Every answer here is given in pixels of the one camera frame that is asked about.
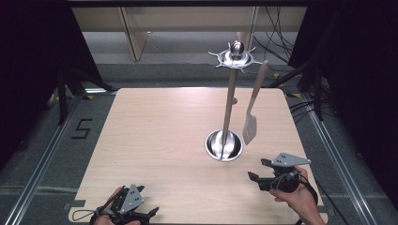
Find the metal spatula blade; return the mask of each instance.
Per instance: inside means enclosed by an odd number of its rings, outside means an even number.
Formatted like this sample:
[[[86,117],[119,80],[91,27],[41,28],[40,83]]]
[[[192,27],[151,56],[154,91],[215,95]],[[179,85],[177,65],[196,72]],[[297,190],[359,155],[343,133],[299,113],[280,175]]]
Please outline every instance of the metal spatula blade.
[[[243,141],[245,142],[246,145],[248,145],[257,134],[257,118],[255,118],[255,116],[252,115],[252,108],[255,99],[257,98],[258,92],[260,91],[261,84],[266,78],[267,70],[268,70],[268,60],[264,61],[258,70],[257,77],[255,78],[252,97],[250,99],[248,110],[246,111],[246,121],[242,131]]]

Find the wooden tabletop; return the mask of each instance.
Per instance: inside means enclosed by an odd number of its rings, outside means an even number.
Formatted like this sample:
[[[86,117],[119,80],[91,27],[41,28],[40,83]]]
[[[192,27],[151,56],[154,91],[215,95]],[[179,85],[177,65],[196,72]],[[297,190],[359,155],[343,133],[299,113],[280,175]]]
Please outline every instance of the wooden tabletop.
[[[230,130],[240,137],[251,94],[251,88],[235,92]],[[119,90],[75,198],[85,205],[72,207],[69,219],[103,205],[117,187],[135,184],[145,186],[137,212],[160,207],[154,224],[294,224],[294,211],[248,177],[273,176],[261,158],[281,152],[306,158],[283,92],[261,89],[252,110],[256,137],[243,144],[240,157],[220,162],[207,154],[205,140],[222,128],[226,96],[226,88]],[[310,167],[303,168],[316,189]]]

